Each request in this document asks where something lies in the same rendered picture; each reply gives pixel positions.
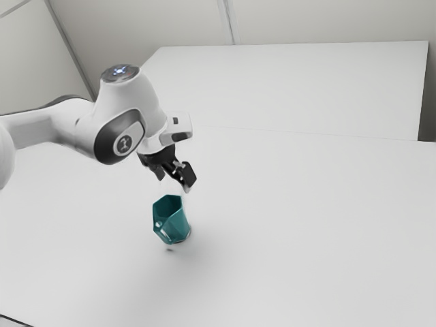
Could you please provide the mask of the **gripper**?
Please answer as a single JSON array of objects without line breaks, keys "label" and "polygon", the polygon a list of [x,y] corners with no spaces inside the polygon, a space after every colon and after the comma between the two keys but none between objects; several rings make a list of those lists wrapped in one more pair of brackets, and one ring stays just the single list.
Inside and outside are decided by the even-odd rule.
[{"label": "gripper", "polygon": [[137,153],[141,164],[148,168],[158,181],[162,181],[166,173],[163,169],[164,164],[174,166],[172,178],[176,180],[185,193],[189,193],[197,181],[197,176],[188,161],[179,162],[176,158],[176,145],[164,147],[162,150],[153,154]]}]

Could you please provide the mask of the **teal faceted mug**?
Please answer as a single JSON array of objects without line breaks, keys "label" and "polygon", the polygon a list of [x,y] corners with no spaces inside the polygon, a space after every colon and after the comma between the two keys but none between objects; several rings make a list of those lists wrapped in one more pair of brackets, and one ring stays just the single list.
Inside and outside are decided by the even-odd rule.
[{"label": "teal faceted mug", "polygon": [[167,194],[153,204],[153,231],[167,245],[185,241],[190,233],[182,197]]}]

